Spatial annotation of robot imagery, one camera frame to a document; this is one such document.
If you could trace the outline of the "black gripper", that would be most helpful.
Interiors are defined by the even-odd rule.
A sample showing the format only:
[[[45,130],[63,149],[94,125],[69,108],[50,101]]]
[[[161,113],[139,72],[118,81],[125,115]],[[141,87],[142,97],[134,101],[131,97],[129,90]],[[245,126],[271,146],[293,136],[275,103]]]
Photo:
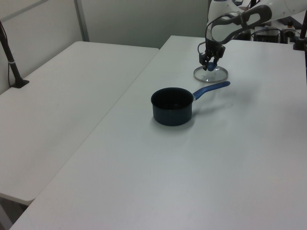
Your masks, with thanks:
[[[200,51],[200,47],[204,45],[205,51]],[[212,58],[214,66],[217,66],[218,60],[223,57],[225,52],[225,47],[222,44],[206,39],[204,42],[198,44],[198,53],[201,60],[202,68],[204,70],[208,69],[209,60]]]

